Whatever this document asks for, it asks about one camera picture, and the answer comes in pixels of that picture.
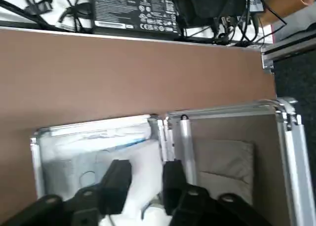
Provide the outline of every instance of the wooden board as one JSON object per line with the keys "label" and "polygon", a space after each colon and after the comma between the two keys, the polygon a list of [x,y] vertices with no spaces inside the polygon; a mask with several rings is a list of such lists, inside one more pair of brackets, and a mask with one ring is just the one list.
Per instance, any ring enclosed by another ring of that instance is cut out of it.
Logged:
{"label": "wooden board", "polygon": [[253,50],[0,30],[0,221],[36,199],[37,128],[275,97]]}

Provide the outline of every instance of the gray carpet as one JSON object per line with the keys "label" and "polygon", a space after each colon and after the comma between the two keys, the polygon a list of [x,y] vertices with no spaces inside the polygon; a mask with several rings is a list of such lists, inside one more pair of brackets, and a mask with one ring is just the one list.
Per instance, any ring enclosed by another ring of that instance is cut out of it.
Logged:
{"label": "gray carpet", "polygon": [[299,101],[316,195],[316,50],[275,62],[276,93]]}

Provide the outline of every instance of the cardboard tube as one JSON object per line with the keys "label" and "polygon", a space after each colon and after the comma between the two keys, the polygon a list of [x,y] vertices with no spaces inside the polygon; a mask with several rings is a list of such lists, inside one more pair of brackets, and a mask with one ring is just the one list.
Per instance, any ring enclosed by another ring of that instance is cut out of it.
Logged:
{"label": "cardboard tube", "polygon": [[[313,1],[314,0],[265,0],[266,4],[282,18],[311,5]],[[260,20],[263,26],[265,26],[274,23],[278,18],[266,9],[266,12],[260,15]]]}

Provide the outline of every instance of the screw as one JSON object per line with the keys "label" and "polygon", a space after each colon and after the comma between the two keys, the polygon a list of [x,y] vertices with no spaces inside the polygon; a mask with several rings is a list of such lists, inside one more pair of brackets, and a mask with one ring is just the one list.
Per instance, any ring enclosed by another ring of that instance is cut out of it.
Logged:
{"label": "screw", "polygon": [[190,191],[188,191],[188,194],[196,196],[196,195],[198,195],[198,192],[196,190],[190,190]]}
{"label": "screw", "polygon": [[56,200],[57,200],[56,198],[50,198],[46,200],[46,203],[51,204],[51,203],[54,203]]}
{"label": "screw", "polygon": [[85,193],[83,193],[83,195],[84,195],[84,196],[89,196],[89,195],[92,195],[92,192],[88,190],[88,191],[86,191]]}
{"label": "screw", "polygon": [[234,202],[234,199],[230,195],[223,196],[222,200],[225,202]]}

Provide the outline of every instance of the power brick label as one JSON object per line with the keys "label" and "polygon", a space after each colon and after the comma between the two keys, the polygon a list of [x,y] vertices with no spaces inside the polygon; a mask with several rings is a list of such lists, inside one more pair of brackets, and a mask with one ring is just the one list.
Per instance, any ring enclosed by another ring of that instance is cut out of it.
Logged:
{"label": "power brick label", "polygon": [[172,0],[94,0],[98,27],[179,33]]}

